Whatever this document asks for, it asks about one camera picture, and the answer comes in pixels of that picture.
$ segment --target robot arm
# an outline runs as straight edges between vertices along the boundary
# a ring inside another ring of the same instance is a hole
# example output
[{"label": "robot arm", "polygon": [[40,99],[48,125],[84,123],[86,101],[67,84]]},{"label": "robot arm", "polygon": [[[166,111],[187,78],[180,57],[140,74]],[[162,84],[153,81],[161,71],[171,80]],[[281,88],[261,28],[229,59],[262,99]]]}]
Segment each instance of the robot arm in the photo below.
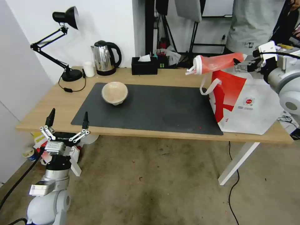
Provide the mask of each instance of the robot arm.
[{"label": "robot arm", "polygon": [[35,196],[35,198],[27,209],[27,224],[65,224],[71,203],[67,187],[73,160],[71,156],[76,148],[74,144],[79,143],[80,139],[90,133],[87,112],[84,115],[82,131],[78,134],[56,133],[52,129],[54,116],[55,109],[47,117],[45,126],[40,127],[41,132],[48,140],[45,151],[52,156],[52,159],[46,165],[46,173],[41,181],[33,184],[30,188],[29,195]]},{"label": "robot arm", "polygon": [[277,52],[275,43],[270,41],[260,45],[253,56],[256,58],[250,62],[235,61],[235,71],[261,73],[278,94],[280,105],[287,112],[300,115],[300,49],[290,47]]}]

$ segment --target red and white bag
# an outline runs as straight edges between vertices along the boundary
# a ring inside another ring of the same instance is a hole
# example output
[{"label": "red and white bag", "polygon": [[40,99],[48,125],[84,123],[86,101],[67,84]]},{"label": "red and white bag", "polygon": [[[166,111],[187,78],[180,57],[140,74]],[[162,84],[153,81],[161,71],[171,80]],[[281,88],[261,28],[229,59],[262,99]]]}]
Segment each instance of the red and white bag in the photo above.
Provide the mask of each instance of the red and white bag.
[{"label": "red and white bag", "polygon": [[280,116],[283,108],[278,95],[263,79],[249,73],[236,73],[233,68],[212,73],[206,92],[220,129],[223,132],[264,134]]}]

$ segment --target floor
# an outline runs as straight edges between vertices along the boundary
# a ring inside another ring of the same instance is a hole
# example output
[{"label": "floor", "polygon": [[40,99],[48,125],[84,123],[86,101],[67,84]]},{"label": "floor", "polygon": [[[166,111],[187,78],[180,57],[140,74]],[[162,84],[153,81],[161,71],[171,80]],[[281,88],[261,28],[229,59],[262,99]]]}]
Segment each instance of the floor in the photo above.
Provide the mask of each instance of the floor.
[{"label": "floor", "polygon": [[[232,143],[234,156],[242,143]],[[262,144],[240,168],[231,203],[240,224],[299,224],[300,141]],[[82,151],[82,175],[70,174],[67,224],[235,224],[218,176],[230,161],[228,142],[102,136]],[[30,165],[0,188],[0,199]],[[31,184],[22,181],[0,212],[0,224],[25,217]]]}]

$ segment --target black desk lamp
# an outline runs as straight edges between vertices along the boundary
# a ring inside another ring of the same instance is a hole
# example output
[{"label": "black desk lamp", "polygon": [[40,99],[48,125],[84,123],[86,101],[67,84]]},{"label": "black desk lamp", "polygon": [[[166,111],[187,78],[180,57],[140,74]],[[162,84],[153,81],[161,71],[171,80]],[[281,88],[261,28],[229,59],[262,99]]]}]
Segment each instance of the black desk lamp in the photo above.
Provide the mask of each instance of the black desk lamp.
[{"label": "black desk lamp", "polygon": [[[36,51],[37,53],[41,54],[42,56],[46,57],[47,59],[50,59],[52,62],[56,63],[57,65],[61,66],[62,68],[64,68],[64,72],[62,74],[62,79],[64,81],[76,81],[78,79],[80,79],[82,77],[82,72],[80,70],[76,70],[76,69],[70,69],[69,68],[69,64],[65,63],[65,62],[61,62],[57,59],[54,59],[53,57],[51,57],[50,55],[48,55],[47,53],[42,51],[42,48],[49,45],[50,43],[56,41],[57,39],[65,36],[68,33],[68,27],[65,26],[65,23],[69,24],[71,27],[75,28],[78,30],[78,12],[75,6],[69,8],[66,12],[54,12],[52,14],[53,19],[59,23],[59,25],[61,26],[61,28],[59,28],[57,31],[55,31],[54,33],[48,35],[47,37],[43,38],[42,40],[33,43],[30,45],[31,49]],[[49,37],[51,37],[52,35],[58,33],[58,32],[62,32],[63,34],[60,35],[59,37],[51,40],[51,41],[45,41],[46,39],[48,39]]]}]

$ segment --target stainless steel kettle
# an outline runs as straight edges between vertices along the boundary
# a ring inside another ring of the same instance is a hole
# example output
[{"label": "stainless steel kettle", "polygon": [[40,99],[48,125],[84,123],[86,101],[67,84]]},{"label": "stainless steel kettle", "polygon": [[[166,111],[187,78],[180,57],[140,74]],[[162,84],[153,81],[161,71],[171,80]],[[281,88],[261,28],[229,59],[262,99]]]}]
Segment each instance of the stainless steel kettle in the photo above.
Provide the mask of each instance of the stainless steel kettle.
[{"label": "stainless steel kettle", "polygon": [[[119,60],[115,62],[112,48],[116,49]],[[120,65],[122,56],[119,47],[112,42],[98,41],[91,46],[97,73],[102,76],[107,76],[115,73],[116,68]]]}]

